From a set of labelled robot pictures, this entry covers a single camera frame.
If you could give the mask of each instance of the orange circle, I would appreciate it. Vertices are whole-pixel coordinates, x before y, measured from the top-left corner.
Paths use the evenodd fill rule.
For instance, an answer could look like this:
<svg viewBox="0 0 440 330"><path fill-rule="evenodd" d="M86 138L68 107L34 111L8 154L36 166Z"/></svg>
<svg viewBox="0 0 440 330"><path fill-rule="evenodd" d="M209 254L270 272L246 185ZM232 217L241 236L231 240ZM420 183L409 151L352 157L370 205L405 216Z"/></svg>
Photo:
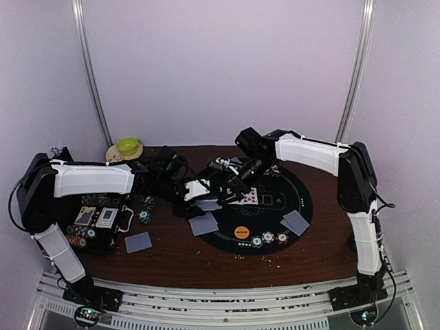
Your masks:
<svg viewBox="0 0 440 330"><path fill-rule="evenodd" d="M249 230L242 225L240 227L235 228L235 237L238 239L247 239L249 237Z"/></svg>

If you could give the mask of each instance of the vertical metal rail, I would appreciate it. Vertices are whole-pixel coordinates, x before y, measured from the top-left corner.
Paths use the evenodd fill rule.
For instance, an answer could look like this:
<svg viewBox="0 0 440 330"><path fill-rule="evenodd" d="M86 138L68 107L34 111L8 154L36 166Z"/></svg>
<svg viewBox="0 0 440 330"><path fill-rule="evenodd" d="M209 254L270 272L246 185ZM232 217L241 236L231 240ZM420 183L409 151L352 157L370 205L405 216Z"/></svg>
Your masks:
<svg viewBox="0 0 440 330"><path fill-rule="evenodd" d="M85 71L87 74L87 82L89 83L89 89L91 94L91 99L93 100L93 105L95 107L96 117L98 119L98 124L102 135L104 136L105 142L108 147L113 145L110 136L109 125L105 120L104 111L102 110L101 99L98 93L98 86L96 85L96 78L94 74L94 69L91 64L89 42L87 40L87 32L84 22L83 14L83 3L82 0L72 0L72 5L74 9L74 18L76 23L76 29L78 30L78 36L80 39L80 44L82 48L82 58L84 60Z"/></svg>
<svg viewBox="0 0 440 330"><path fill-rule="evenodd" d="M338 134L335 142L346 142L353 121L356 102L359 94L359 83L366 64L366 57L369 52L371 30L373 27L373 17L376 0L364 1L364 13L360 26L359 41L357 42L357 52L355 65L351 75L349 92L346 97L344 112L340 121Z"/></svg>

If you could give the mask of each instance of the wooden table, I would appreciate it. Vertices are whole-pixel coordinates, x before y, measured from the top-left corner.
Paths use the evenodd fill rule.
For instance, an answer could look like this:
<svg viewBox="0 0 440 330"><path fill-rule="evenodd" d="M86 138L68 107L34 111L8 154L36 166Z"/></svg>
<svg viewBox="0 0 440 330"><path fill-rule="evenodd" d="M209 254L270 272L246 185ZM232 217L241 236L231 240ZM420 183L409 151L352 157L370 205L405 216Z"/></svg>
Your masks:
<svg viewBox="0 0 440 330"><path fill-rule="evenodd" d="M209 159L242 156L235 146L173 147L200 171ZM158 148L145 148L154 155ZM108 257L80 255L92 276L111 281L163 287L232 289L297 285L354 276L356 256L347 246L349 218L336 201L337 179L303 166L284 163L308 187L313 199L313 219L305 235L291 247L265 256L237 258L194 237L185 219L171 214L171 205L156 200L148 225L133 219L131 231L119 234L117 247ZM141 197L133 197L136 214ZM124 238L148 231L153 247L127 254Z"/></svg>

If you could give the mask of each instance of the green bowl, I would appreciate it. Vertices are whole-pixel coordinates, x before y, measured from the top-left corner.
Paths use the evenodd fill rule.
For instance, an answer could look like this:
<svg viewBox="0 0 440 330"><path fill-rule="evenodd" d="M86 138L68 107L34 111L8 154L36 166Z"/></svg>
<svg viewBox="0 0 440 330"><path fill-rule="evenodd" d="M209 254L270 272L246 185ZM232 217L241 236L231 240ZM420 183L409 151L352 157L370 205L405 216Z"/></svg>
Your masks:
<svg viewBox="0 0 440 330"><path fill-rule="evenodd" d="M131 156L138 151L139 140L135 137L122 139L116 144L116 148L122 156Z"/></svg>

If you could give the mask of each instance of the white wall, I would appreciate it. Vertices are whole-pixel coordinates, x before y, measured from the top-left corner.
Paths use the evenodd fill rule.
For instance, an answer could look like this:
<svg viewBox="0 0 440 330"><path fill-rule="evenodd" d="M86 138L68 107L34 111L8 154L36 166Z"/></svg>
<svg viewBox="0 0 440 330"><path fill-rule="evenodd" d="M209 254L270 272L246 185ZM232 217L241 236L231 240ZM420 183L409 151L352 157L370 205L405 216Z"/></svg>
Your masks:
<svg viewBox="0 0 440 330"><path fill-rule="evenodd" d="M10 223L10 189L35 153L67 145L74 157L97 160L105 146L71 1L0 1L0 31L0 328L17 330L47 263Z"/></svg>
<svg viewBox="0 0 440 330"><path fill-rule="evenodd" d="M234 144L253 126L333 140L363 3L84 1L113 139Z"/></svg>
<svg viewBox="0 0 440 330"><path fill-rule="evenodd" d="M428 319L440 314L440 2L379 1L349 141L366 143L386 247L407 269Z"/></svg>

